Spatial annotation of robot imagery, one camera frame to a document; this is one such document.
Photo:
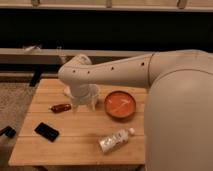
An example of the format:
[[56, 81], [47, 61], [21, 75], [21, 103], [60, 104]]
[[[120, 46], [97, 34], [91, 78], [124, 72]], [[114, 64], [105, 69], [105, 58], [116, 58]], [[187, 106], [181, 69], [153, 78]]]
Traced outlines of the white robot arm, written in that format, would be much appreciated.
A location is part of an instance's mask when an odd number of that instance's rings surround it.
[[213, 54], [154, 52], [96, 65], [77, 55], [58, 78], [80, 104], [93, 84], [147, 88], [146, 171], [213, 171]]

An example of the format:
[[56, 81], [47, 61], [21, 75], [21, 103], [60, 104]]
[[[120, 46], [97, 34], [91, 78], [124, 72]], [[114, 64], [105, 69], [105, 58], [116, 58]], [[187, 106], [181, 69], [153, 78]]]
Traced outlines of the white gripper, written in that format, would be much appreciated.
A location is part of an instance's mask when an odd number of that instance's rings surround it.
[[91, 105], [92, 110], [96, 110], [96, 104], [99, 97], [99, 88], [97, 85], [86, 84], [72, 86], [70, 87], [70, 90], [73, 112], [77, 112], [80, 105]]

